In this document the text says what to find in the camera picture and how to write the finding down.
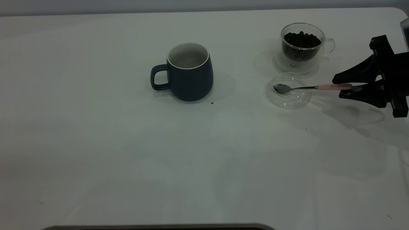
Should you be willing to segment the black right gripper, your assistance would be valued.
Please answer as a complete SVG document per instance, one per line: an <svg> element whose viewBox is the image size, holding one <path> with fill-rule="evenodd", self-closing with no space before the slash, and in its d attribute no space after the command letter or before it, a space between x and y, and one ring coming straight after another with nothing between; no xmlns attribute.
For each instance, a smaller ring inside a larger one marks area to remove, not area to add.
<svg viewBox="0 0 409 230"><path fill-rule="evenodd" d="M394 118L408 116L409 53L393 54L386 35L371 39L373 54L356 66L336 74L333 84L367 83L342 90L339 97L364 102L377 108L391 104ZM384 80L376 80L384 74Z"/></svg>

